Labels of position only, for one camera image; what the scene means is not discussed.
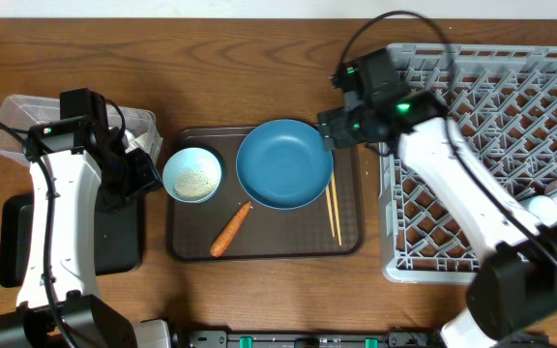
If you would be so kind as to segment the light blue bowl with rice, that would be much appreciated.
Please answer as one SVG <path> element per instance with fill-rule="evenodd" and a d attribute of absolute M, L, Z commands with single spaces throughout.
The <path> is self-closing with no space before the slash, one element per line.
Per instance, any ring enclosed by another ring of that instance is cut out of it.
<path fill-rule="evenodd" d="M 217 156 L 209 150 L 189 147 L 166 162 L 162 182 L 167 193 L 183 203 L 209 200 L 220 186 L 222 169 Z"/>

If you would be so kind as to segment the dark blue plate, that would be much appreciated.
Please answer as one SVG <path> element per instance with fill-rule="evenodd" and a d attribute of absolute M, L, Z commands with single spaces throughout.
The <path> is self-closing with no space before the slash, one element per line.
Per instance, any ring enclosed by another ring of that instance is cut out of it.
<path fill-rule="evenodd" d="M 254 128 L 236 155 L 236 174 L 255 202 L 277 210 L 311 204 L 331 181 L 334 159 L 318 130 L 279 119 Z"/>

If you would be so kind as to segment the small light blue cup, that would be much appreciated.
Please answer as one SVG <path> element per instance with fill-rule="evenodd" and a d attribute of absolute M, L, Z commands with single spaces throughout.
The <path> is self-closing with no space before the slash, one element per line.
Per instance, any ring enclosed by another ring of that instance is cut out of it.
<path fill-rule="evenodd" d="M 557 204 L 548 196 L 534 196 L 521 201 L 520 204 L 547 226 L 557 222 Z"/>

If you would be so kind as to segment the white tissue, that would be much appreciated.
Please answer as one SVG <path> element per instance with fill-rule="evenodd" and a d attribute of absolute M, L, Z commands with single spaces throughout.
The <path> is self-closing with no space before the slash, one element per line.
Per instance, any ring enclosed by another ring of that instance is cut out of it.
<path fill-rule="evenodd" d="M 152 137 L 149 132 L 144 132 L 141 135 L 133 135 L 129 130 L 126 130 L 124 145 L 126 146 L 126 153 L 135 149 L 142 149 L 148 153 L 151 150 Z"/>

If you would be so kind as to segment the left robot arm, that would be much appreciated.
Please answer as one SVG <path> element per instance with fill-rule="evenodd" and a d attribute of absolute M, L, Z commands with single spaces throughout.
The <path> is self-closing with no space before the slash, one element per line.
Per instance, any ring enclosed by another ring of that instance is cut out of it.
<path fill-rule="evenodd" d="M 33 215 L 15 309 L 0 347 L 168 347 L 168 324 L 132 324 L 100 295 L 95 214 L 110 232 L 137 228 L 136 204 L 162 186 L 155 115 L 89 89 L 11 95 L 0 107 L 0 155 L 29 168 Z"/>

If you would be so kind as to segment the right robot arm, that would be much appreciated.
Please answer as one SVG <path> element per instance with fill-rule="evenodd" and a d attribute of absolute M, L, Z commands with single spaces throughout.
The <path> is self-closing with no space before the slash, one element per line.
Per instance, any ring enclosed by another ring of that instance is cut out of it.
<path fill-rule="evenodd" d="M 557 312 L 557 225 L 521 206 L 478 160 L 433 93 L 412 92 L 390 54 L 339 61 L 343 106 L 319 113 L 329 150 L 387 145 L 433 191 L 476 254 L 467 307 L 440 331 L 448 347 L 497 347 Z"/>

